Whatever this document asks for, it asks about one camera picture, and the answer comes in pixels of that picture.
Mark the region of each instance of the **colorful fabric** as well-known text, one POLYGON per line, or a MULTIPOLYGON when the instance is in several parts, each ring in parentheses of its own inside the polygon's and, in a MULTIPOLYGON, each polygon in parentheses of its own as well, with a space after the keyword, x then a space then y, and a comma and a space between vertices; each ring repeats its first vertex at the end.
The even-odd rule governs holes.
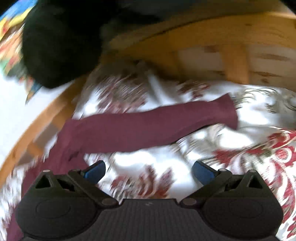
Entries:
POLYGON ((21 24, 37 0, 19 0, 0 17, 0 69, 8 80, 18 79, 28 94, 26 103, 41 88, 41 85, 27 74, 22 62, 22 28, 13 32, 6 40, 1 40, 13 27, 21 24))

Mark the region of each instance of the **wooden bed frame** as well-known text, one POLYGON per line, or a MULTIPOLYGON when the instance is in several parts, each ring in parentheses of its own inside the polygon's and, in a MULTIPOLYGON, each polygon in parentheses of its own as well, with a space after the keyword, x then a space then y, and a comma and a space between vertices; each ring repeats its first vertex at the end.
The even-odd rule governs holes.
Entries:
MULTIPOLYGON (((155 64, 166 74, 187 77, 177 51, 196 46, 216 46, 224 63, 226 79, 248 84, 250 69, 246 46, 263 44, 296 49, 295 28, 294 15, 271 12, 202 20, 165 32, 161 32, 160 28, 161 33, 156 32, 151 37, 137 35, 134 31, 130 35, 134 44, 131 45, 131 42, 125 43, 126 46, 121 44, 116 51, 101 56, 101 62, 126 57, 144 59, 155 64)), ((61 129, 66 119, 71 118, 75 109, 72 100, 79 95, 86 78, 87 76, 83 76, 77 79, 22 135, 0 170, 0 187, 25 151, 34 157, 43 154, 43 150, 34 143, 34 140, 50 123, 61 129)))

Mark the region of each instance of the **maroon garment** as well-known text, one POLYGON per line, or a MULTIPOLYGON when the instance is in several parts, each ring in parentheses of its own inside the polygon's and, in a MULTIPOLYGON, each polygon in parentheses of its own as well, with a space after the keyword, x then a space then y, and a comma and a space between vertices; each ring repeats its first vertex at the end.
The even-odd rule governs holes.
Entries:
MULTIPOLYGON (((237 128, 237 113, 228 94, 211 102, 195 101, 147 112, 98 114, 68 120, 46 161, 39 162, 26 173, 22 194, 42 170, 65 174, 71 169, 86 168, 85 153, 131 152, 168 145, 203 126, 216 123, 237 128)), ((14 215, 7 233, 7 241, 18 241, 22 237, 14 215)))

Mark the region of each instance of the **multicolored cloth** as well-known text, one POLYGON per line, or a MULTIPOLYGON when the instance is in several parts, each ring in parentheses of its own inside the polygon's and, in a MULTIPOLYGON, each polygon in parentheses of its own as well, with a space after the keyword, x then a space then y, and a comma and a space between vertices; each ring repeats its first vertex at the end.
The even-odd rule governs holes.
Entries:
POLYGON ((19 0, 12 5, 0 17, 0 69, 3 74, 11 78, 17 78, 19 84, 25 86, 28 94, 26 103, 41 88, 41 85, 27 74, 27 70, 22 61, 22 25, 25 17, 37 0, 19 0))

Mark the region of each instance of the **wooden crib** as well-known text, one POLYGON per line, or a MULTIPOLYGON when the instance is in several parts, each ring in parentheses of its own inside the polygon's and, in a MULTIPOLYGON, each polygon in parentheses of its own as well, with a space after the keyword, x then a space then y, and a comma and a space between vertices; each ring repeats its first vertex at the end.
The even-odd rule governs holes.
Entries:
MULTIPOLYGON (((224 78, 240 84, 296 91, 294 14, 212 12, 208 9, 211 14, 207 16, 211 18, 200 20, 207 18, 206 13, 192 9, 187 15, 121 34, 110 42, 112 51, 102 55, 101 62, 144 59, 172 77, 224 78)), ((0 186, 25 151, 34 157, 43 154, 34 140, 50 123, 61 129, 71 118, 75 109, 72 100, 79 95, 86 79, 87 76, 77 79, 25 131, 0 170, 0 186)))

